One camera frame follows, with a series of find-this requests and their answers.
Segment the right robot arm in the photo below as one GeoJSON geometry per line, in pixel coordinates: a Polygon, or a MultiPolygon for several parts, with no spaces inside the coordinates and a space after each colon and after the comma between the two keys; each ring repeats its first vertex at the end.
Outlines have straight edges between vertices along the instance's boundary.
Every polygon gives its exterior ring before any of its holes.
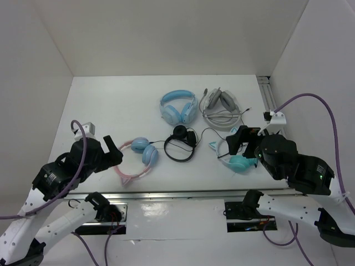
{"type": "Polygon", "coordinates": [[[321,158],[299,154],[296,143],[284,136],[259,135],[257,131],[256,127],[241,126],[227,136],[230,154],[235,155],[242,144],[247,144],[247,158],[257,159],[274,180],[286,180],[289,188],[313,198],[319,207],[283,203],[263,192],[249,190],[242,201],[244,215],[269,215],[308,224],[317,228],[329,244],[353,248],[354,213],[334,171],[321,158]]]}

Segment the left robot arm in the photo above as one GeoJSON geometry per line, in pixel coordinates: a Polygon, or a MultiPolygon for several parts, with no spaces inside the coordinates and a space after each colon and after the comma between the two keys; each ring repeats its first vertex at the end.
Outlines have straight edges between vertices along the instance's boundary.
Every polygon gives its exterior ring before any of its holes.
{"type": "Polygon", "coordinates": [[[67,214],[45,224],[63,198],[92,173],[122,162],[123,154],[112,138],[105,136],[103,140],[108,152],[99,141],[88,137],[77,140],[69,152],[40,169],[21,210],[1,235],[1,265],[40,265],[47,251],[87,222],[119,225],[121,212],[99,192],[89,193],[67,214]]]}

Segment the pink blue cat-ear headphones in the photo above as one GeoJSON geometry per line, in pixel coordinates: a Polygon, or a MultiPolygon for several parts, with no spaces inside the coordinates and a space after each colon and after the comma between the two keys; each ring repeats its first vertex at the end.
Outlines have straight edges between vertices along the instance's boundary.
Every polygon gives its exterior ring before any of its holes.
{"type": "Polygon", "coordinates": [[[119,147],[119,151],[127,147],[130,147],[131,150],[136,154],[142,155],[141,161],[145,165],[145,168],[139,173],[129,175],[123,173],[119,166],[115,166],[114,171],[119,176],[121,185],[123,187],[128,185],[131,181],[146,175],[155,166],[159,158],[159,152],[157,148],[153,146],[152,142],[150,142],[147,138],[137,137],[133,140],[129,140],[119,147]]]}

